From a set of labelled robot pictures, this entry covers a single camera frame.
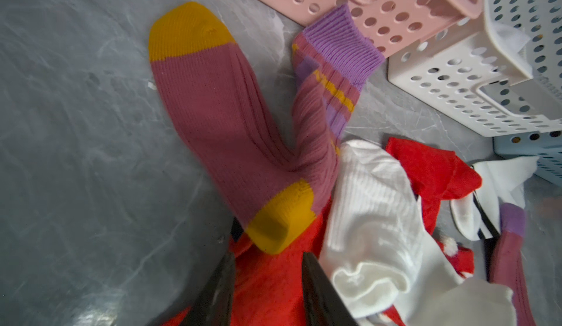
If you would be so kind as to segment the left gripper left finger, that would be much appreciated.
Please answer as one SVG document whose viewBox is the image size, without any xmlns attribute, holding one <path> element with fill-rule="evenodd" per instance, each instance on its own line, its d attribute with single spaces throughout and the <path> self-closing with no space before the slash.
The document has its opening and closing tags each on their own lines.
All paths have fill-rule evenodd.
<svg viewBox="0 0 562 326">
<path fill-rule="evenodd" d="M 180 325 L 229 326 L 235 279 L 235 257 L 227 252 Z"/>
</svg>

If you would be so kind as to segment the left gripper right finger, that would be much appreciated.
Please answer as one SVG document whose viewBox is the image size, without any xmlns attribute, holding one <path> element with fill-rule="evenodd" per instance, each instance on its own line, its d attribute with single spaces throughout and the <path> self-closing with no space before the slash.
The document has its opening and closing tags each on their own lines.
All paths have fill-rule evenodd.
<svg viewBox="0 0 562 326">
<path fill-rule="evenodd" d="M 301 282 L 308 326 L 357 326 L 311 252 L 302 256 Z"/>
</svg>

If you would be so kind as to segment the maroon sock yellow heel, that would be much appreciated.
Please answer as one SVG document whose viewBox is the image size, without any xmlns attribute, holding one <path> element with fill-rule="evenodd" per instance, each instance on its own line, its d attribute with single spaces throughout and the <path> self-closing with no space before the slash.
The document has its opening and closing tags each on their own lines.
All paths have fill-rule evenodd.
<svg viewBox="0 0 562 326">
<path fill-rule="evenodd" d="M 526 213 L 521 207 L 503 203 L 500 206 L 500 215 L 501 235 L 493 250 L 489 278 L 492 283 L 507 286 L 512 290 L 512 304 L 517 315 L 517 325 L 536 325 L 522 265 Z"/>
</svg>

